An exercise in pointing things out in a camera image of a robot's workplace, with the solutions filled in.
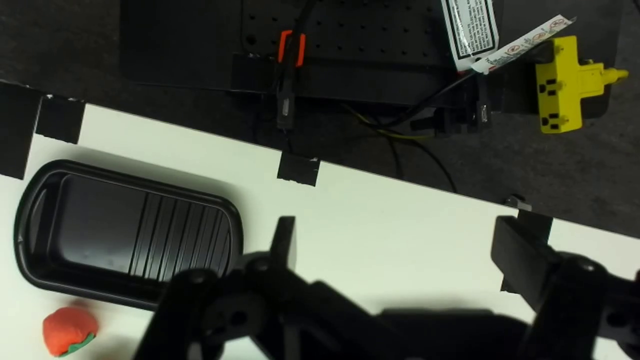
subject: yellow object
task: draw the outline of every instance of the yellow object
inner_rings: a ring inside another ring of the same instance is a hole
[[[578,62],[578,37],[553,37],[553,62],[536,65],[537,112],[542,133],[563,133],[581,127],[581,98],[595,98],[627,78],[625,70],[602,62]]]

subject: white label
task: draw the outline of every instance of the white label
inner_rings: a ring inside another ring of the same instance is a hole
[[[452,56],[459,71],[497,48],[491,0],[442,0],[442,9]]]
[[[474,71],[490,74],[490,71],[510,63],[512,59],[519,57],[521,54],[536,48],[537,43],[546,42],[548,37],[562,31],[569,23],[573,23],[573,21],[563,15],[556,15],[556,18],[543,21],[542,26],[525,31],[524,36],[516,37],[514,42],[506,43],[497,51],[484,56],[482,59],[471,63],[471,67],[474,67]]]

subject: black pegboard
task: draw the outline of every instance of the black pegboard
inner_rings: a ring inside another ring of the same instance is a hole
[[[301,0],[243,0],[242,48],[275,54],[277,34],[293,28]],[[309,59],[442,65],[439,0],[316,0],[305,26]]]

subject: white surface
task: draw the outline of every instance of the white surface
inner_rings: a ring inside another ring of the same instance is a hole
[[[268,247],[275,218],[291,213],[296,272],[305,279],[322,277],[371,312],[480,306],[521,319],[531,316],[517,295],[497,291],[501,276],[490,262],[493,218],[514,213],[508,207],[325,162],[316,187],[298,186],[275,180],[279,153],[273,149],[96,106],[86,108],[80,145],[34,137],[27,177],[55,157],[222,194],[242,213],[248,252]],[[0,358],[38,360],[49,358],[42,344],[42,317],[73,298],[35,289],[18,273],[11,220],[23,184],[0,177]],[[624,235],[553,222],[551,244],[591,255],[627,277],[637,268],[640,242]],[[86,304],[101,329],[94,344],[68,358],[132,358],[149,314],[103,301]],[[245,342],[229,349],[225,358],[255,358]],[[619,349],[599,342],[595,358],[619,358]]]

